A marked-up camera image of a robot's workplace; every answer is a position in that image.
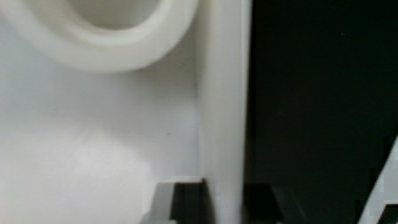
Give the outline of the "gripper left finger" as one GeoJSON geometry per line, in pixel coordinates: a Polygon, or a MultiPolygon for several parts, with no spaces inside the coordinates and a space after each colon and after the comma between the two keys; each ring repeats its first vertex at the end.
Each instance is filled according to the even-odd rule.
{"type": "Polygon", "coordinates": [[[206,181],[160,183],[141,224],[212,224],[206,181]]]}

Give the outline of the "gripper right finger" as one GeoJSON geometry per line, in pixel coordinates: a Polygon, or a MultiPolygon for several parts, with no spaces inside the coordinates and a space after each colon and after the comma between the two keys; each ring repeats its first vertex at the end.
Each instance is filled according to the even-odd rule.
{"type": "Polygon", "coordinates": [[[245,185],[244,224],[309,224],[295,192],[284,185],[245,185]]]}

